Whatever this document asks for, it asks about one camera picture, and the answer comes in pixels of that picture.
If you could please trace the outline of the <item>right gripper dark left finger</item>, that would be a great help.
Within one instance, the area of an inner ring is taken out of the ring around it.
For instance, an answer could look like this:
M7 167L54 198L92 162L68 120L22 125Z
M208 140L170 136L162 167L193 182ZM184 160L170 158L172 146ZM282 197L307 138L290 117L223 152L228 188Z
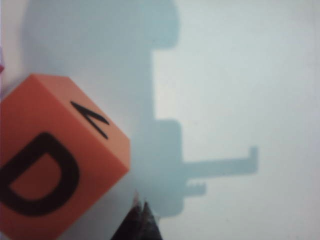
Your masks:
M131 208L111 237L111 240L136 240L142 219L140 195L135 191Z

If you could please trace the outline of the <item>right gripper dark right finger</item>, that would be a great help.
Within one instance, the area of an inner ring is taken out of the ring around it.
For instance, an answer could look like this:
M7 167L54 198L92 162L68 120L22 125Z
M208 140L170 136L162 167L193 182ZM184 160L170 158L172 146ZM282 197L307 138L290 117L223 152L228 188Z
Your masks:
M162 240L162 235L156 222L155 216L146 201L143 206L141 222L141 239L142 240Z

